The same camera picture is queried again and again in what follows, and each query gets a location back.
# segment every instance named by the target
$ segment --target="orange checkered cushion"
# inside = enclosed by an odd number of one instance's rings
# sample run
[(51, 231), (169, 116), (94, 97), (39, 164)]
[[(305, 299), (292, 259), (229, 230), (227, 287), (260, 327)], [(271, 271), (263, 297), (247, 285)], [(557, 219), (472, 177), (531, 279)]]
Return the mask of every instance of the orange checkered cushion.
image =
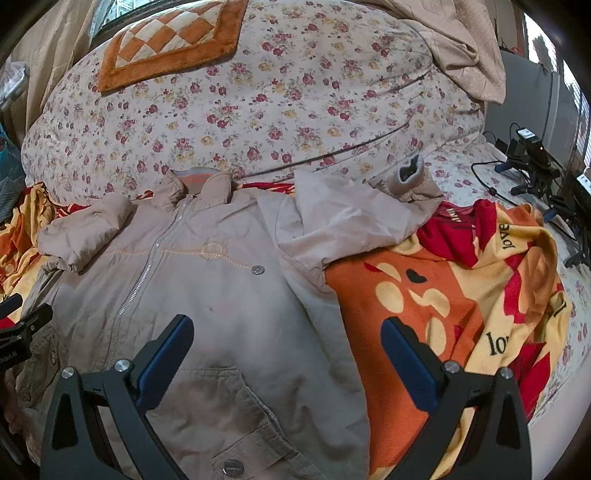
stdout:
[(124, 28), (105, 51), (99, 91), (197, 67), (232, 53), (247, 2), (191, 2)]

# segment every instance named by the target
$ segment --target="red and yellow blanket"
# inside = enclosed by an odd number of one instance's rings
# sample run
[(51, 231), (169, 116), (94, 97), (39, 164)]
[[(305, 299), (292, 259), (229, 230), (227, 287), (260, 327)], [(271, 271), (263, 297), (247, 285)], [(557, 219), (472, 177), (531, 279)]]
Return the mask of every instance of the red and yellow blanket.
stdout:
[[(367, 395), (372, 480), (389, 474), (427, 418), (382, 350), (380, 327), (389, 316), (411, 326), (440, 359), (468, 371), (512, 367), (531, 418), (571, 312), (556, 273), (556, 245), (542, 225), (529, 205), (444, 202), (401, 245), (328, 267)], [(472, 416), (472, 409), (464, 412), (434, 478), (453, 466)]]

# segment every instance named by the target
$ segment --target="beige jacket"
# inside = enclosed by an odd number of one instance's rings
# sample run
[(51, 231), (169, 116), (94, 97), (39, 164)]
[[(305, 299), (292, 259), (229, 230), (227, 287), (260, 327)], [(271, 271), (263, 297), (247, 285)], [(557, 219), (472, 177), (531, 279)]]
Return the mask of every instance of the beige jacket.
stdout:
[(323, 270), (402, 241), (440, 199), (402, 203), (345, 179), (295, 177), (295, 198), (232, 192), (228, 173), (187, 194), (169, 172), (152, 199), (109, 194), (39, 234), (53, 257), (25, 311), (46, 302), (54, 319), (17, 378), (34, 459), (62, 368), (111, 368), (184, 313), (193, 346), (148, 418), (189, 478), (221, 480), (237, 459), (244, 478), (366, 479), (365, 395)]

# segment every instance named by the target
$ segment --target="pocket flap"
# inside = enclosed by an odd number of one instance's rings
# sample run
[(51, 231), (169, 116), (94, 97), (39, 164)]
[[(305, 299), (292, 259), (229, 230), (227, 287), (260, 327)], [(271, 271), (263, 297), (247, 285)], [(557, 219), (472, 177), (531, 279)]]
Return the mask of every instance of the pocket flap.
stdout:
[(237, 460), (244, 467), (240, 479), (248, 480), (292, 451), (290, 444), (277, 434), (269, 422), (212, 458), (210, 464), (220, 480), (227, 480), (229, 476), (224, 473), (225, 465), (230, 460)]

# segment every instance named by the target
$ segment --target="metal screw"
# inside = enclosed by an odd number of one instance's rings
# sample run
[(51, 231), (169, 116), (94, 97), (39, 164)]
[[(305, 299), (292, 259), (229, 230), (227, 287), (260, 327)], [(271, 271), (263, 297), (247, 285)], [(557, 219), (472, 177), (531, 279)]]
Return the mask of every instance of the metal screw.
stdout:
[(511, 370), (511, 368), (501, 367), (501, 376), (505, 380), (510, 380), (511, 378), (513, 378), (513, 370)]
[(65, 367), (65, 369), (61, 371), (62, 378), (70, 378), (73, 375), (74, 375), (74, 369), (72, 367)]
[(125, 372), (129, 370), (130, 366), (131, 362), (124, 358), (123, 360), (117, 361), (117, 363), (115, 364), (115, 370), (117, 370), (118, 372)]
[(448, 360), (443, 364), (445, 371), (449, 374), (457, 374), (460, 371), (460, 364), (454, 360)]

